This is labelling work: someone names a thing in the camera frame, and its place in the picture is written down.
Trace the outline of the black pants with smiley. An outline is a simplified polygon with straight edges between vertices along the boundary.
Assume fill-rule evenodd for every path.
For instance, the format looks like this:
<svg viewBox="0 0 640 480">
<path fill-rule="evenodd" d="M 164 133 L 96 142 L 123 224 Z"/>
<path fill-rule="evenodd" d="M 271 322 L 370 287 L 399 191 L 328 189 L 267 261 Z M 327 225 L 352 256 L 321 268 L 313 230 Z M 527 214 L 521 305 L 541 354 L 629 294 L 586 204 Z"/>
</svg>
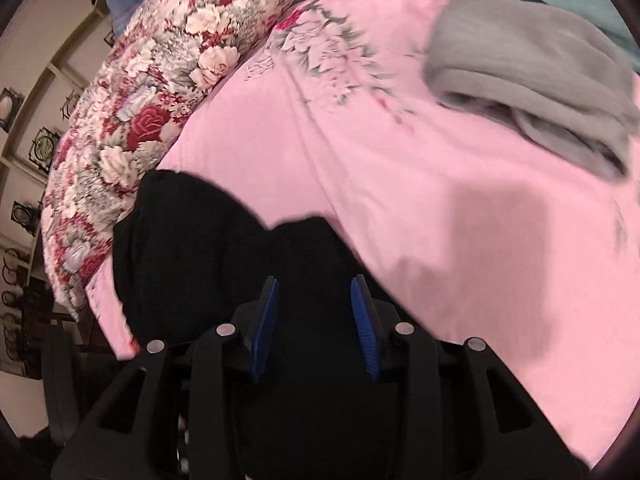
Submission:
<svg viewBox="0 0 640 480">
<path fill-rule="evenodd" d="M 387 479 L 387 428 L 352 313 L 363 266 L 326 220 L 268 229 L 221 188 L 170 170 L 142 179 L 114 229 L 116 294 L 140 344 L 186 347 L 279 285 L 264 372 L 229 396 L 253 479 Z"/>
</svg>

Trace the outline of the pink floral bed sheet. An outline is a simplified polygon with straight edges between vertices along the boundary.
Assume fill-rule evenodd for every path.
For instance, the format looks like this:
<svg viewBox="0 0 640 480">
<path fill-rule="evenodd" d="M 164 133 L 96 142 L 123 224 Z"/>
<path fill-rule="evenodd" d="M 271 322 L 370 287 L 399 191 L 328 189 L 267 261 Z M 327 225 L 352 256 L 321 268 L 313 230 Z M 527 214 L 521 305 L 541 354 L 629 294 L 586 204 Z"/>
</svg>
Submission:
<svg viewBox="0 0 640 480">
<path fill-rule="evenodd" d="M 592 465 L 639 397 L 639 183 L 438 105 L 421 68 L 446 2 L 301 3 L 162 167 L 268 226 L 326 217 L 436 336 L 484 338 Z"/>
</svg>

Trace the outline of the folded light grey pants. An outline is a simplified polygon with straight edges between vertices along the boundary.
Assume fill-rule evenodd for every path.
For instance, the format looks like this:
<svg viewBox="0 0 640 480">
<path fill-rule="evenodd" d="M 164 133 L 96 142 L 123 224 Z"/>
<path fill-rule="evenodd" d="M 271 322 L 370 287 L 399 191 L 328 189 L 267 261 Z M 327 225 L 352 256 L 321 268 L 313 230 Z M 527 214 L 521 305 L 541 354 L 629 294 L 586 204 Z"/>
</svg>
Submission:
<svg viewBox="0 0 640 480">
<path fill-rule="evenodd" d="M 580 16 L 526 0 L 449 0 L 424 79 L 436 100 L 500 122 L 610 182 L 630 173 L 634 70 Z"/>
</svg>

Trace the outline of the wooden display cabinet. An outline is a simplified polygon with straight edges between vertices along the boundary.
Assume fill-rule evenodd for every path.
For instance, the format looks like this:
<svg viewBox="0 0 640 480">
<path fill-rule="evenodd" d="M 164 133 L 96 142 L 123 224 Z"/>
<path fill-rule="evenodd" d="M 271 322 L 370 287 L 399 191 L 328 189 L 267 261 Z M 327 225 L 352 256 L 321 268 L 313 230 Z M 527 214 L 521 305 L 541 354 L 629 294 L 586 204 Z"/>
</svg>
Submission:
<svg viewBox="0 0 640 480">
<path fill-rule="evenodd" d="M 10 273 L 46 284 L 39 233 L 21 226 L 21 206 L 36 206 L 48 177 L 36 161 L 46 157 L 47 133 L 61 134 L 74 96 L 96 73 L 110 47 L 106 6 L 96 0 L 23 0 L 1 36 L 1 87 L 24 101 L 1 133 L 1 288 L 12 292 Z"/>
</svg>

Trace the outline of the red floral rolled quilt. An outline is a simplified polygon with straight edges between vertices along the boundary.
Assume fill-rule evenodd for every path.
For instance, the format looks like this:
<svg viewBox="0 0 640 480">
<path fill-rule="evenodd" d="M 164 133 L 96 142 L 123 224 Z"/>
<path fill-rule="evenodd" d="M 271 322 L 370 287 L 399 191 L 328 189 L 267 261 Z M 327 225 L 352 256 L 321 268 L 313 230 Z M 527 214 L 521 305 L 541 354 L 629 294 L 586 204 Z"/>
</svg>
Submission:
<svg viewBox="0 0 640 480">
<path fill-rule="evenodd" d="M 85 88 L 43 195 L 44 268 L 74 318 L 142 177 L 294 0 L 143 0 Z"/>
</svg>

